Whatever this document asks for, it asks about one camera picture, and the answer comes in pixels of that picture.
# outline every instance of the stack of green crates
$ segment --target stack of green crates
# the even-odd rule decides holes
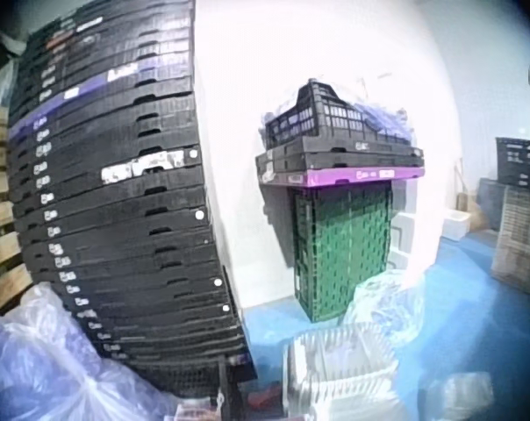
[[[343,314],[386,269],[391,182],[293,189],[296,296],[312,322]]]

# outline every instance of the blue floor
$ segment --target blue floor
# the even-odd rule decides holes
[[[452,373],[491,374],[496,403],[479,419],[530,420],[530,296],[489,275],[495,235],[442,240],[426,273],[426,315],[421,334],[397,350],[397,392],[418,413],[419,386]],[[283,344],[312,325],[294,299],[245,311],[250,348],[262,389],[282,379]]]

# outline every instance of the white box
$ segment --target white box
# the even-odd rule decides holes
[[[448,209],[444,214],[442,237],[460,241],[469,232],[469,213]]]

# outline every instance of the plastic wrap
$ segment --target plastic wrap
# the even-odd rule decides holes
[[[394,347],[421,332],[425,315],[425,276],[392,269],[356,287],[342,324],[375,322]]]
[[[101,359],[46,284],[0,318],[0,420],[160,420],[177,399]]]
[[[433,382],[426,392],[427,421],[463,420],[493,405],[489,373],[459,373]]]

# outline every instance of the purple crate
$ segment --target purple crate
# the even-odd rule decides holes
[[[290,186],[312,189],[344,183],[406,180],[425,175],[424,168],[329,168],[311,169],[299,173],[265,173],[259,183],[271,186]]]

